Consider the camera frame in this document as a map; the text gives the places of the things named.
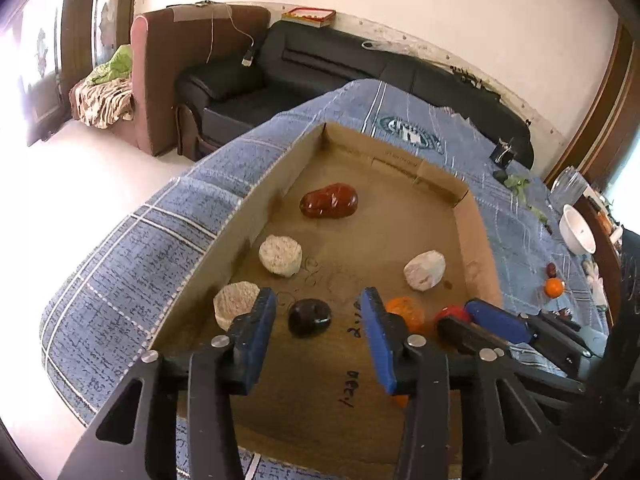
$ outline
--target red fruit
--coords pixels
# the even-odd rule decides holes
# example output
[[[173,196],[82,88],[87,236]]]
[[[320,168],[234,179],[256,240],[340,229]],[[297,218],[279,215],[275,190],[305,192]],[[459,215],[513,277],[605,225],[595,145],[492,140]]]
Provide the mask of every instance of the red fruit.
[[[546,270],[546,275],[550,278],[555,278],[558,275],[556,264],[548,264],[545,270]]]
[[[471,314],[469,314],[463,307],[459,305],[449,305],[436,314],[433,322],[437,324],[439,320],[447,316],[457,317],[460,321],[464,321],[465,323],[471,323],[473,321]]]

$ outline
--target white bowl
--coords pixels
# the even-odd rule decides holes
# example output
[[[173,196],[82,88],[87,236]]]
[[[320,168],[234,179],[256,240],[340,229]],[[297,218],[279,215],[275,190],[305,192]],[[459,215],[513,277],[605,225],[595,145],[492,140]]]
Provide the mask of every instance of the white bowl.
[[[575,207],[566,204],[562,208],[560,219],[560,234],[564,243],[573,254],[593,254],[596,251],[596,240],[582,215]]]

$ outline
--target cable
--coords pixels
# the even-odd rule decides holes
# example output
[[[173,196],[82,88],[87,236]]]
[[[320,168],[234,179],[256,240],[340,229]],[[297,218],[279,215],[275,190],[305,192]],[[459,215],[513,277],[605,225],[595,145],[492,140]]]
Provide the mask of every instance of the cable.
[[[204,3],[212,5],[211,7],[211,46],[209,48],[209,55],[207,56],[207,63],[208,63],[209,60],[211,59],[211,54],[213,54],[213,19],[214,19],[214,11],[215,11],[215,9],[213,8],[213,5],[215,5],[216,2],[205,0],[204,2],[198,2],[195,5],[198,6],[198,4],[202,5]],[[244,58],[242,59],[243,65],[250,66],[254,60],[254,44],[255,44],[254,37],[251,36],[250,34],[247,34],[244,30],[240,30],[239,28],[236,27],[236,23],[234,22],[234,11],[232,7],[226,2],[224,3],[224,5],[226,7],[226,12],[229,15],[229,20],[231,21],[232,27],[235,30],[237,30],[240,34],[243,34],[244,36],[248,37],[251,40],[251,46],[247,50],[246,54],[244,54]]]
[[[213,10],[213,7],[211,7],[211,48],[209,49],[209,55],[207,56],[207,63],[209,63],[209,59],[213,53]]]
[[[254,37],[236,27],[236,24],[234,23],[233,9],[229,4],[225,3],[225,5],[226,5],[226,10],[229,13],[229,19],[231,20],[231,25],[233,25],[233,28],[237,30],[240,34],[244,34],[246,37],[248,37],[251,40],[251,46],[249,47],[249,50],[251,50],[254,47],[254,43],[255,43]]]

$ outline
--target black stone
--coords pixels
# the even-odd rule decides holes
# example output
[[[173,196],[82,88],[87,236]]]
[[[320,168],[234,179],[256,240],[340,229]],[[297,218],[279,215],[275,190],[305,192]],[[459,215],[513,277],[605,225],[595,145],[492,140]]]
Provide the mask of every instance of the black stone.
[[[495,170],[494,171],[494,179],[500,182],[500,184],[504,184],[509,175],[504,170]]]
[[[309,298],[289,307],[289,331],[297,337],[324,332],[331,325],[331,309],[324,301]]]

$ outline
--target tile floor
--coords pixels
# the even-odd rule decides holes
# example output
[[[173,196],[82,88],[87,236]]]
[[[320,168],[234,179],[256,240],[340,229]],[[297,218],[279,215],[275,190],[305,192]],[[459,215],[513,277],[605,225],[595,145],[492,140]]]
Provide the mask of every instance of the tile floor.
[[[191,161],[157,158],[70,121],[27,148],[4,129],[0,158],[0,417],[44,480],[57,478],[83,427],[40,364],[40,314],[127,212]]]

